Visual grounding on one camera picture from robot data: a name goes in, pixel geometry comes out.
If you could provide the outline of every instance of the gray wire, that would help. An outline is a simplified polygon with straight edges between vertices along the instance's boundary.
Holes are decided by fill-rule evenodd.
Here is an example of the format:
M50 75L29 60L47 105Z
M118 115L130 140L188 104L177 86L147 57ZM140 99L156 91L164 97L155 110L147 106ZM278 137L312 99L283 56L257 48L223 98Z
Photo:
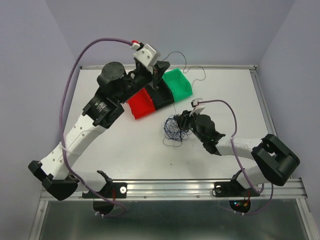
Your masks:
M190 67L187 69L187 58L186 58L186 56L185 56L182 52L180 52L180 51L172 51L172 52L170 52L162 61L166 60L171 54L174 54L174 53L181 54L181 55L183 56L183 58L184 58L184 68L183 68L183 70L182 70L182 72L183 72L184 74L187 74L187 73L190 71L190 69L192 69L192 68L201 68L201 69L203 70L204 78L203 78L203 79L198 79L198 78L196 78L195 80L193 80L192 83L191 83L191 87L194 86L194 84L195 84L196 81L204 81L204 80L206 80L207 74L206 74L205 69L204 69L202 66L192 65L192 66L190 66Z

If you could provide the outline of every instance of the gray wall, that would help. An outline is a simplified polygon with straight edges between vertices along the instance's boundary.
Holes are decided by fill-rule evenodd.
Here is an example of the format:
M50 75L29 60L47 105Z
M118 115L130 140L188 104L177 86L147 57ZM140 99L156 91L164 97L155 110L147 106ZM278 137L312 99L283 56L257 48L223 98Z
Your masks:
M320 228L320 1L297 0L258 68L278 135L301 159L309 208Z
M57 144L74 57L44 0L2 0L0 31L0 239L26 240L41 192L27 167Z
M136 39L191 64L258 64L294 0L46 0L72 53L101 37ZM132 64L121 44L100 43L81 65ZM170 62L182 64L180 55Z

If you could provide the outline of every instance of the tangled wire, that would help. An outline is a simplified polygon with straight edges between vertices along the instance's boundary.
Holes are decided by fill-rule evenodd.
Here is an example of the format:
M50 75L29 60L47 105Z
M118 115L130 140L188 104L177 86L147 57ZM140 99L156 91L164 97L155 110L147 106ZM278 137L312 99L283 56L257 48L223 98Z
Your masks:
M182 145L183 140L188 140L189 135L192 134L191 131L183 131L179 129L177 121L174 119L175 115L169 116L169 118L165 121L163 130L164 130L164 138L162 140L163 144L169 147L180 147ZM166 144L165 140L173 140L180 142L180 145L170 145Z

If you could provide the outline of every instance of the table surface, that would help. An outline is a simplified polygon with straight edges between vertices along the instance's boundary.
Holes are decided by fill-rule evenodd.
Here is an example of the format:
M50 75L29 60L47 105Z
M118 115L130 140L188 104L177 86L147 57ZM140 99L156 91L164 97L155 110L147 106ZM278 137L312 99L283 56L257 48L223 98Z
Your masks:
M190 102L221 99L235 111L239 138L262 138L267 132L250 71L246 69L206 69L206 79L193 86L193 96L175 103L176 113L191 110ZM101 70L81 70L73 95L66 132L77 121L83 107L94 96L97 76ZM192 82L203 78L202 69L185 74ZM75 171L102 170L115 180L174 180L229 179L239 170L234 156L209 154L192 134L180 147L163 144L164 122L175 114L168 106L149 116L135 120L128 104L118 120L100 135L73 166ZM216 130L230 136L235 124L230 110L223 103L208 103L203 114L215 122ZM241 159L245 168L255 166L249 159Z

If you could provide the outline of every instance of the purple cable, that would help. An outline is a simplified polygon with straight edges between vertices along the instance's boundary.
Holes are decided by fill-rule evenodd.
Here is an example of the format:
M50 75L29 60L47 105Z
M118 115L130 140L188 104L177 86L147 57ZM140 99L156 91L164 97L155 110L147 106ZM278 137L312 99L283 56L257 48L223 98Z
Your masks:
M120 39L120 38L113 38L113 37L103 37L103 38L99 38L97 40L94 40L93 42L91 42L90 44L88 44L83 50L82 52L79 54L78 58L76 59L73 67L72 67L72 70L70 72L70 75L69 75L69 78L66 82L66 85L65 85L65 89L64 89L64 93L63 93L63 97L62 97L62 101L61 101L61 106L60 106L60 114L59 114L59 130L60 130L60 137L61 137L61 145L63 148L66 148L66 143L65 143L65 137L64 137L64 125L63 125L63 112L64 112L64 105L65 105L65 101L66 101L66 97L67 97L67 93L68 93L68 88L69 88L69 85L70 85L70 82L71 82L71 79L72 79L72 76L76 70L76 67L81 59L81 57L85 54L85 52L94 44L96 43L99 43L99 42L119 42L119 43L124 43L124 44L128 44L128 45L132 45L133 43L131 41L127 41L127 40L124 40L124 39ZM114 205L118 205L120 207L123 208L123 211L118 213L118 214L115 214L115 215L106 215L105 217L107 218L110 218L110 217L118 217L122 214L124 214L126 212L126 207L120 203L120 202L116 202L116 201L111 201L109 199L107 199L106 197L103 197L101 196L100 194L96 193L91 187L89 187L87 184L86 184L86 181L81 177L79 176L75 171L72 170L71 166L69 165L68 163L68 159L67 159L67 154L66 154L66 151L64 149L62 149L62 155L63 155L63 161L64 161L64 164L66 166L66 168L69 170L70 173L72 173L75 177L77 177L80 182L94 195L96 195L98 198L100 199L103 199L105 200L106 202L108 203L111 203L111 204L114 204Z
M247 180L247 182L249 183L250 187L257 193L257 194L261 194L263 192L263 190L265 189L265 185L262 184L262 188L260 190L256 190L253 183L250 181L248 175L246 174L245 172L245 169L244 167L242 166L241 162L240 162L240 159L238 157L238 154L237 154L237 150L236 150L236 147L235 147L235 144L234 144L234 136L237 134L237 131L238 131L238 123L237 123L237 118L236 118L236 114L235 114L235 111L232 109L232 107L229 105L229 103L227 103L226 101L224 100L209 100L209 101L199 101L198 103L199 104L207 104L207 103L216 103L216 102L220 102L220 103L224 103L225 105L228 106L228 108L231 110L231 113L233 115L233 118L234 118L234 133L231 135L231 146L232 146L232 150L233 150L233 153L234 153L234 156L235 156L235 159L241 169L241 171L243 172L243 175L245 177L245 179Z
M269 198L268 202L266 203L266 205L264 205L262 208L260 208L260 209L258 209L258 210L244 213L243 215L249 216L249 215L254 215L254 214L261 213L263 210L265 210L265 209L269 206L269 204L271 203L271 200L272 200L273 196L274 196L274 185L271 183L271 194L270 194L270 198ZM226 207L224 207L224 206L220 206L220 208L222 208L222 209L224 209L224 210L228 210L229 212L235 212L234 210L231 210L231 209L226 208Z

